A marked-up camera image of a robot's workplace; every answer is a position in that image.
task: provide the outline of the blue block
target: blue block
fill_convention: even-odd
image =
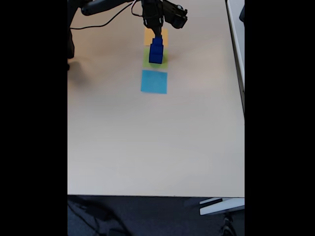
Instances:
[[[151,54],[162,54],[163,55],[163,45],[162,46],[156,46],[151,44],[150,46],[150,53]]]
[[[154,44],[154,45],[163,45],[163,39],[162,39],[162,37],[155,37],[155,38],[152,40],[152,44]]]
[[[167,73],[142,70],[141,91],[153,93],[167,93]]]
[[[150,45],[149,63],[162,64],[163,48],[162,37],[155,37]]]
[[[150,54],[149,55],[149,63],[157,63],[162,64],[163,55]]]

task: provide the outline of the white panel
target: white panel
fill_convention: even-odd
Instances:
[[[232,198],[200,209],[200,215],[215,213],[245,205],[245,198]]]

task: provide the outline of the stacked blocks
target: stacked blocks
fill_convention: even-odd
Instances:
[[[155,37],[150,45],[149,63],[162,64],[163,60],[163,39]]]

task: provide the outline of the table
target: table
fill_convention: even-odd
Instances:
[[[72,31],[68,194],[244,197],[245,121],[225,2],[174,3],[188,21],[164,24],[167,94],[140,91],[144,26],[130,9]],[[78,11],[72,27],[103,24],[123,6]]]

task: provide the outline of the sticky note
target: sticky note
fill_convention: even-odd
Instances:
[[[162,38],[164,47],[168,47],[168,31],[166,28],[162,28]],[[144,27],[144,46],[150,46],[152,39],[155,37],[153,30]]]
[[[149,55],[150,55],[150,47],[144,47],[143,51],[143,63],[142,66],[148,67],[148,68],[156,68],[156,69],[167,69],[168,63],[168,50],[164,48],[163,50],[163,60],[162,64],[157,64],[157,63],[149,63]]]
[[[141,91],[166,94],[167,73],[152,70],[142,70]]]

